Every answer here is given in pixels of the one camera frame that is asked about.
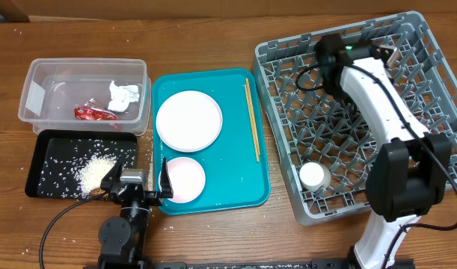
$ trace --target teal tray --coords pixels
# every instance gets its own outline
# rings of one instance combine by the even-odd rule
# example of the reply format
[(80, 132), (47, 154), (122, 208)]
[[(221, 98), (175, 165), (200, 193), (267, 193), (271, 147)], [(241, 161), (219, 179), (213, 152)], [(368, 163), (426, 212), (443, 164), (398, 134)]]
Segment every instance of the teal tray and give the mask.
[[(260, 138), (258, 163), (244, 88), (246, 78), (250, 82)], [(171, 149), (160, 140), (154, 127), (154, 185), (157, 191), (163, 157), (167, 160), (182, 156), (193, 158), (201, 164), (206, 175), (205, 188), (197, 199), (187, 203), (165, 199), (160, 207), (164, 213), (176, 215), (244, 208), (262, 205), (268, 199), (271, 185), (256, 89), (252, 74), (241, 68), (164, 75), (155, 82), (152, 89), (153, 126), (156, 126), (156, 115), (163, 102), (185, 90), (208, 94), (218, 103), (223, 114), (220, 135), (210, 146), (198, 152), (185, 153)]]

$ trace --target white small bowl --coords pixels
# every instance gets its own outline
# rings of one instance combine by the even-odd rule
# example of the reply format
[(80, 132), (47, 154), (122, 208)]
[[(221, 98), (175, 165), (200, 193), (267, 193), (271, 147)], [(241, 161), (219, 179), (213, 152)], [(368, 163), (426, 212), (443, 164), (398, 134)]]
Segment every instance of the white small bowl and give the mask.
[(192, 158), (179, 157), (167, 162), (168, 176), (174, 198), (171, 202), (186, 203), (195, 200), (205, 188), (205, 171), (201, 165)]

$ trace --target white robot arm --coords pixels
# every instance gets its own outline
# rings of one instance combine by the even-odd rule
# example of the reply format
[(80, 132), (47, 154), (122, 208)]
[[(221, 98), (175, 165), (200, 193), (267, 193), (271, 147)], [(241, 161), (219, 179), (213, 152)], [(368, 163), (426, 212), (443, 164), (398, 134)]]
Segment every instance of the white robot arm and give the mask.
[[(399, 97), (396, 89), (387, 77), (384, 62), (373, 57), (355, 60), (353, 65), (371, 72), (379, 78), (394, 98), (396, 105), (405, 119), (411, 124), (412, 129), (419, 137), (424, 137), (428, 129), (421, 124), (408, 110)], [(341, 87), (359, 107), (363, 118), (368, 123), (369, 129), (376, 140), (378, 147), (390, 143), (392, 139), (399, 138), (402, 141), (413, 140), (414, 137), (404, 128), (398, 115), (390, 104), (386, 94), (380, 86), (362, 72), (344, 67), (340, 80)], [(393, 222), (387, 222), (383, 216), (374, 211), (369, 216), (368, 224), (363, 236), (355, 245), (355, 255), (362, 269), (379, 269), (384, 261), (385, 254), (399, 228), (407, 223), (416, 223), (421, 217), (408, 215), (399, 217)], [(402, 239), (403, 233), (391, 252), (387, 267), (394, 264), (394, 256)]]
[[(350, 253), (355, 257), (356, 268), (360, 269), (395, 265), (394, 256), (404, 233), (383, 266), (396, 233), (403, 225), (416, 223), (432, 205), (440, 203), (444, 195), (446, 179), (425, 158), (419, 140), (432, 148), (444, 167), (449, 161), (450, 143), (444, 134), (431, 135), (396, 92), (385, 71), (385, 65), (393, 61), (395, 52), (393, 47), (380, 48), (371, 42), (347, 46), (338, 34), (324, 36), (315, 45), (325, 92), (359, 107), (379, 151), (366, 180), (366, 196), (373, 211), (363, 236)], [(418, 137), (413, 137), (405, 128), (395, 106)], [(418, 162), (417, 167), (409, 167), (410, 158)]]

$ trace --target white ceramic plate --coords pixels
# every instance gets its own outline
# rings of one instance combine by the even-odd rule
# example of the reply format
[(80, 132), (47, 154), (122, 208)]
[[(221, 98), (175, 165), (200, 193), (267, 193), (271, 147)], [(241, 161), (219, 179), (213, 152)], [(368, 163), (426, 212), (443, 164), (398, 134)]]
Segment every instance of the white ceramic plate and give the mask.
[(170, 96), (156, 115), (160, 139), (180, 152), (196, 152), (208, 147), (220, 134), (222, 124), (217, 102), (195, 90)]

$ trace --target paper label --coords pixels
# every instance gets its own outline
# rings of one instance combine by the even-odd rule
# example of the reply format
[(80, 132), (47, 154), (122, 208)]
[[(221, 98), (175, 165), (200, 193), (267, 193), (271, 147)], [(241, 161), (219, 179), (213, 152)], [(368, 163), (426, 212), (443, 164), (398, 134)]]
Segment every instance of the paper label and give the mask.
[(46, 91), (34, 81), (31, 82), (31, 86), (28, 89), (27, 102), (25, 107), (34, 112), (40, 117), (42, 111), (43, 97), (46, 95)]

